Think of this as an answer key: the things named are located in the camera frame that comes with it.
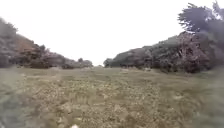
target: grassy field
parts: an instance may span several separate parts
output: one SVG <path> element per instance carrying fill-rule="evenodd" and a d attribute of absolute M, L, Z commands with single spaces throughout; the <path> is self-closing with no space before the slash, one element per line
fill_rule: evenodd
<path fill-rule="evenodd" d="M 223 128 L 222 71 L 0 69 L 0 128 Z"/>

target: bush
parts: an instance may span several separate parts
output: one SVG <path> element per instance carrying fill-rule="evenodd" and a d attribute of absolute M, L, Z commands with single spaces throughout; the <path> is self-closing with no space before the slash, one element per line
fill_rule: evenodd
<path fill-rule="evenodd" d="M 158 68 L 165 72 L 199 72 L 213 68 L 219 49 L 205 33 L 183 32 L 153 46 L 132 49 L 104 61 L 105 67 Z"/>

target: overcast sky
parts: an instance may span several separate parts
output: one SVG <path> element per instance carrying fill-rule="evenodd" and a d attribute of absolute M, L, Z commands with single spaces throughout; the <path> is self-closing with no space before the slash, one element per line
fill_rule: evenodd
<path fill-rule="evenodd" d="M 0 0 L 0 16 L 53 52 L 102 64 L 129 49 L 182 31 L 177 14 L 188 2 L 214 0 Z"/>

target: foliage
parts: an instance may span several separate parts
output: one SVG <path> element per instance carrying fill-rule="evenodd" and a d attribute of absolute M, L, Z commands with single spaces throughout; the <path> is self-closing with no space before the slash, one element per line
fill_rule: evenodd
<path fill-rule="evenodd" d="M 213 9 L 189 3 L 188 8 L 179 14 L 178 20 L 187 31 L 206 31 L 213 34 L 219 43 L 224 42 L 224 9 L 217 1 L 213 3 Z"/>

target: treeline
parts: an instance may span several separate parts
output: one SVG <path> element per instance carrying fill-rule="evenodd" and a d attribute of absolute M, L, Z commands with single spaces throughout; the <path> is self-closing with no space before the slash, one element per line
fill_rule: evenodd
<path fill-rule="evenodd" d="M 68 59 L 60 54 L 50 52 L 45 46 L 18 35 L 17 29 L 10 23 L 0 19 L 0 68 L 13 65 L 28 68 L 63 69 L 92 67 L 89 60 L 78 61 Z"/>
<path fill-rule="evenodd" d="M 223 64 L 224 9 L 189 3 L 178 15 L 186 30 L 153 46 L 132 49 L 104 61 L 105 67 L 158 68 L 166 72 L 190 73 Z"/>

